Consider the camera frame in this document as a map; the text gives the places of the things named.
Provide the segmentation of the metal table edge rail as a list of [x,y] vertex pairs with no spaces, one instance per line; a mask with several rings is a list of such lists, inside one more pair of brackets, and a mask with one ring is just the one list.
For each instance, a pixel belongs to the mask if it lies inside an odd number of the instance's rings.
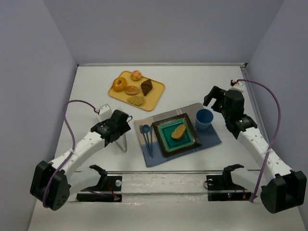
[[247,63],[88,63],[77,64],[81,67],[101,66],[238,66],[246,68]]

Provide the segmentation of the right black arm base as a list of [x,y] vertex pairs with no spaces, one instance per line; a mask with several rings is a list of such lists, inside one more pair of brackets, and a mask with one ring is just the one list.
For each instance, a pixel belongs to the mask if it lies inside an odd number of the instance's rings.
[[207,175],[203,183],[208,192],[208,201],[248,201],[251,192],[241,185],[234,184],[231,173],[237,169],[243,170],[244,166],[235,164],[227,166],[221,174]]

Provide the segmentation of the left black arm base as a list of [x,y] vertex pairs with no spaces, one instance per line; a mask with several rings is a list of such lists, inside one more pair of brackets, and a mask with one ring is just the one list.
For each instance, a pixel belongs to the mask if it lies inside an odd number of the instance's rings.
[[76,200],[79,202],[122,202],[122,176],[109,175],[98,165],[91,165],[89,169],[98,177],[96,185],[79,191]]

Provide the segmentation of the orange bagel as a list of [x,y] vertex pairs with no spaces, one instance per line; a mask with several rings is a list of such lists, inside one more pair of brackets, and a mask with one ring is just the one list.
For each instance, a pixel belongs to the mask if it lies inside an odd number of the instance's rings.
[[121,92],[127,87],[127,80],[123,77],[118,77],[113,81],[112,88],[116,92]]

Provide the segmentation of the blue plastic cup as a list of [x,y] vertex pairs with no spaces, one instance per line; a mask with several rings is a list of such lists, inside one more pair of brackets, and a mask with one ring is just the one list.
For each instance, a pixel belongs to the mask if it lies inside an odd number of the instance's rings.
[[195,127],[198,131],[205,131],[214,119],[213,113],[208,109],[200,109],[196,113]]

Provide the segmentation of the metal tongs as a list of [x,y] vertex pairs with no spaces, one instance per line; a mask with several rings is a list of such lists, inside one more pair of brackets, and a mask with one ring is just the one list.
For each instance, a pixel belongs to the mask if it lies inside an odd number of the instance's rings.
[[126,139],[126,135],[123,134],[119,137],[118,140],[115,141],[116,145],[124,152],[128,151],[128,146],[127,146],[127,139]]

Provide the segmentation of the yellow plastic tray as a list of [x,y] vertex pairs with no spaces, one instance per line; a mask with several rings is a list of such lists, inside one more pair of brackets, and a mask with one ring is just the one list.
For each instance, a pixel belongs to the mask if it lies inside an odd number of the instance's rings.
[[123,71],[112,83],[109,96],[145,111],[155,109],[165,85],[144,77],[139,71]]

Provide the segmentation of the sliced baguette piece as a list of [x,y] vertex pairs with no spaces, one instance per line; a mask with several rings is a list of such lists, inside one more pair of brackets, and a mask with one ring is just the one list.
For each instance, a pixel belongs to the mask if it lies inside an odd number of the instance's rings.
[[172,132],[171,134],[171,138],[175,139],[175,140],[180,140],[186,131],[186,125],[185,124],[181,124],[179,126],[177,126],[175,128],[175,130]]

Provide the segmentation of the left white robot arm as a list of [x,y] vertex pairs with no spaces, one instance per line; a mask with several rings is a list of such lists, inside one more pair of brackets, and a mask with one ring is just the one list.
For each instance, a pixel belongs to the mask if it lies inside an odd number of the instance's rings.
[[77,169],[92,155],[117,141],[130,130],[132,116],[114,110],[109,119],[94,125],[79,142],[63,155],[50,162],[37,164],[30,193],[40,200],[45,208],[60,209],[69,196],[87,188],[108,186],[108,173],[98,165],[91,165],[86,171]]

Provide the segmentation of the seeded bread slice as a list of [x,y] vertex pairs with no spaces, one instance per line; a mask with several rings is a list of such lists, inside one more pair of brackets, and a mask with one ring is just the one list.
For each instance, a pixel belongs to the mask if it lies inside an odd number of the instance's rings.
[[142,105],[142,104],[143,104],[143,102],[144,102],[144,96],[134,95],[134,96],[129,97],[129,98],[127,99],[127,101],[128,101],[130,104],[139,106],[139,105]]

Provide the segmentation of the square teal ceramic plate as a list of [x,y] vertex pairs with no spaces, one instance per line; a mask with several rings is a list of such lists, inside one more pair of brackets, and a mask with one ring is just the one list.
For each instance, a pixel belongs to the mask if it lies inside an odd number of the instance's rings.
[[[184,136],[180,140],[171,138],[172,132],[181,124],[186,125]],[[153,122],[152,125],[164,157],[189,151],[202,145],[187,113]]]

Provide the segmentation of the blue beige cloth placemat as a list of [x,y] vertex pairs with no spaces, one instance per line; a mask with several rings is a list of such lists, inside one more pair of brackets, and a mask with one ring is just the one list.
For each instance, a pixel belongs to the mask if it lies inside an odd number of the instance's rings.
[[140,129],[139,129],[140,125],[146,125],[146,124],[152,125],[153,122],[163,120],[163,119],[166,119],[166,118],[169,118],[169,117],[172,117],[172,116],[177,116],[177,115],[180,115],[180,114],[183,114],[183,113],[187,113],[191,122],[192,122],[193,127],[195,128],[196,113],[200,109],[203,109],[202,104],[201,103],[194,103],[194,104],[191,104],[189,106],[185,106],[185,107],[182,107],[182,108],[179,108],[179,109],[160,113],[160,114],[157,114],[157,115],[154,115],[154,116],[142,119],[142,120],[134,121],[134,126],[135,126],[136,132],[138,134],[138,139],[139,139],[139,142],[140,142],[140,145],[141,145],[141,150],[142,150],[143,157],[144,157],[144,160],[145,160],[145,164],[146,164],[147,167],[158,166],[160,164],[171,161],[173,159],[176,159],[176,158],[188,155],[188,154],[193,154],[197,151],[201,151],[203,149],[211,148],[213,146],[221,144],[220,137],[216,133],[213,126],[210,125],[205,131],[199,132],[195,129],[195,131],[197,132],[197,134],[200,138],[200,141],[202,143],[202,145],[200,147],[197,147],[195,149],[185,151],[185,152],[182,152],[182,153],[179,153],[179,154],[175,154],[175,155],[172,155],[172,156],[169,156],[169,157],[164,157],[163,153],[162,153],[162,151],[159,147],[159,143],[157,141],[155,132],[153,130],[153,149],[154,149],[153,159],[151,158],[151,156],[148,155],[146,146],[145,146],[144,141],[143,141],[143,137],[141,136],[141,133],[140,133]]

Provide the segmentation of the dark brown bread chunk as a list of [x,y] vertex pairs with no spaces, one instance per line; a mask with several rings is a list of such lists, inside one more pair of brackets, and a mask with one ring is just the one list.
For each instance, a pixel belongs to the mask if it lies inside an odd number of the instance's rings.
[[141,90],[144,96],[146,96],[153,89],[152,81],[147,79],[141,83]]

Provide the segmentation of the round bread roll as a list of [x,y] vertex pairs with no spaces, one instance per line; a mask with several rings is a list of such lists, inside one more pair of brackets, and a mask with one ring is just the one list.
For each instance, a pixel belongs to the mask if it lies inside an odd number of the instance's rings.
[[131,79],[134,81],[138,81],[142,77],[142,73],[139,70],[135,70],[131,72]]

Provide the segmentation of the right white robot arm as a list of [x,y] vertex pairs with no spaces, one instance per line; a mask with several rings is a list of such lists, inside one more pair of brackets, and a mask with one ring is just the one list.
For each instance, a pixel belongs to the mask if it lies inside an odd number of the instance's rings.
[[302,205],[307,177],[282,161],[263,138],[256,122],[244,113],[243,90],[241,84],[229,90],[214,86],[204,97],[204,106],[209,105],[212,99],[216,100],[212,109],[222,114],[227,130],[261,168],[256,176],[240,164],[228,166],[223,171],[223,182],[243,186],[252,193],[250,200],[260,198],[272,214]]

